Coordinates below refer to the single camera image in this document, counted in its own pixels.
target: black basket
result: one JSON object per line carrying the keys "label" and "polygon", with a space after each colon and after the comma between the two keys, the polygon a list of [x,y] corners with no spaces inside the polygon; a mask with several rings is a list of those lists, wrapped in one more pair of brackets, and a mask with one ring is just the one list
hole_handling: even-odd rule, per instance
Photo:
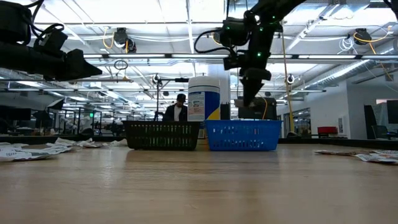
{"label": "black basket", "polygon": [[123,121],[131,149],[189,151],[197,146],[200,122]]}

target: table surface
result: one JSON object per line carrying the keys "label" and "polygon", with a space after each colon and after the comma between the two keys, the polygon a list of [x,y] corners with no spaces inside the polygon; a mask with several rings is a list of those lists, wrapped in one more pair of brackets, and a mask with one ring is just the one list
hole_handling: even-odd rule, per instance
{"label": "table surface", "polygon": [[0,223],[397,223],[398,166],[277,152],[83,149],[0,164]]}

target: container label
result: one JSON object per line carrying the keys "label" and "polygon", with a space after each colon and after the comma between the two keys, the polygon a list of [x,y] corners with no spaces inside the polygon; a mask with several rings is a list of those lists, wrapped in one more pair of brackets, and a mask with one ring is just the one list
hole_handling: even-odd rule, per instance
{"label": "container label", "polygon": [[194,92],[189,94],[188,120],[204,121],[205,118],[205,92]]}

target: white container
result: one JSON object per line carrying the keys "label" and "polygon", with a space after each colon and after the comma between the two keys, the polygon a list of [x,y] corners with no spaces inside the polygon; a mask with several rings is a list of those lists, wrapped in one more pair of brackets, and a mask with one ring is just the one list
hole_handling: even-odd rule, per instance
{"label": "white container", "polygon": [[220,81],[200,76],[189,79],[188,121],[220,119]]}

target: plastic basket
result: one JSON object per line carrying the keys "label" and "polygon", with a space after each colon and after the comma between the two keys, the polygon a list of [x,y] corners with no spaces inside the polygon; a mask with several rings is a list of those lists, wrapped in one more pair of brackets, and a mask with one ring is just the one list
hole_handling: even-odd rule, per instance
{"label": "plastic basket", "polygon": [[273,151],[282,121],[206,120],[211,151]]}
{"label": "plastic basket", "polygon": [[189,151],[197,146],[200,122],[123,121],[131,149]]}

